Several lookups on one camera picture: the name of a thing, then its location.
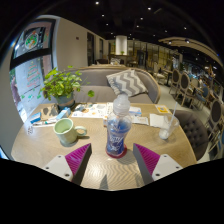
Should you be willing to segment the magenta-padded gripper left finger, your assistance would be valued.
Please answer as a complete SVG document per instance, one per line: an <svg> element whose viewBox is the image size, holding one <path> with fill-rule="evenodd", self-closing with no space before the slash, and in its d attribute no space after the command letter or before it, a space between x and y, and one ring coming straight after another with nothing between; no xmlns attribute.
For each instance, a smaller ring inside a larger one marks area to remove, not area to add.
<svg viewBox="0 0 224 224"><path fill-rule="evenodd" d="M86 144L66 156L57 155L43 169L76 185L80 185L91 154L91 144Z"/></svg>

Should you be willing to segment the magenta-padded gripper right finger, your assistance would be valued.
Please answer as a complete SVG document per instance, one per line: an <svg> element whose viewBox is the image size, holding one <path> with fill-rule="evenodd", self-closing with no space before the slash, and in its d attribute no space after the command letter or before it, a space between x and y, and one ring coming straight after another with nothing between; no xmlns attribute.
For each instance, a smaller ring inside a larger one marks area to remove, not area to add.
<svg viewBox="0 0 224 224"><path fill-rule="evenodd" d="M145 185L182 169L168 154L159 155L136 143L133 144L133 154Z"/></svg>

